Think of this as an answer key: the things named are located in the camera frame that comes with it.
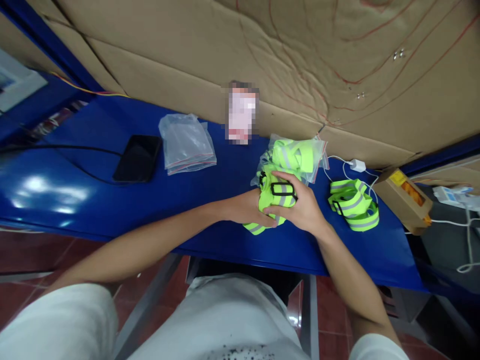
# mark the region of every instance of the black phone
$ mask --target black phone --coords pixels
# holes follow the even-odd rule
[[[162,146],[159,136],[132,135],[118,162],[113,180],[119,183],[146,183],[154,174]]]

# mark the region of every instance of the clear plastic bag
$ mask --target clear plastic bag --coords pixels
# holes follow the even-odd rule
[[[168,114],[158,124],[168,175],[192,172],[217,164],[208,123],[193,114]]]
[[[302,141],[294,141],[287,139],[285,137],[281,137],[277,134],[272,134],[270,136],[270,142],[268,143],[268,149],[260,156],[260,161],[256,168],[255,177],[251,180],[250,185],[260,186],[259,183],[259,176],[258,174],[262,170],[263,166],[266,164],[274,164],[273,156],[274,156],[274,145],[277,140],[287,141],[289,142],[289,146],[295,146],[302,142],[308,142],[309,146],[312,148],[312,155],[313,155],[313,167],[311,172],[301,172],[299,171],[297,174],[301,177],[303,183],[307,185],[308,183],[315,184],[315,180],[317,178],[317,173],[319,168],[330,169],[329,166],[329,157],[327,156],[327,141],[323,141],[320,139],[320,136],[317,134],[314,138],[310,140],[302,140]],[[290,169],[297,171],[297,169],[286,166],[285,169]]]

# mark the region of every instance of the small cardboard box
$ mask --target small cardboard box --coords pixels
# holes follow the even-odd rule
[[[412,234],[419,235],[430,225],[425,219],[432,200],[398,168],[384,172],[373,189]]]

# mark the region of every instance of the cardboard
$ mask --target cardboard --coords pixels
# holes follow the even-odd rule
[[[412,234],[428,227],[424,218],[432,209],[432,200],[398,168],[384,172],[373,190]]]
[[[0,12],[0,48],[25,66],[66,76],[28,37]]]
[[[124,89],[107,71],[90,45],[77,31],[59,22],[49,20],[45,20],[45,22],[104,89],[114,93],[125,94]]]
[[[69,48],[101,48],[129,95],[207,120],[223,121],[221,85],[238,80],[260,89],[262,135],[307,139],[326,125],[329,154],[368,165],[400,165],[480,132],[473,0],[28,1],[84,35],[60,36]],[[91,56],[80,61],[92,69]]]
[[[480,195],[480,156],[473,156],[413,177],[415,182],[430,186],[470,185],[473,195]]]

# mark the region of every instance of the white clothing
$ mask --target white clothing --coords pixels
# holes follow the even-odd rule
[[[272,288],[255,279],[196,278],[172,316],[129,359],[307,360],[286,312]],[[30,304],[0,333],[0,359],[111,359],[117,327],[103,286],[67,286]],[[350,359],[408,360],[378,334],[363,336]]]

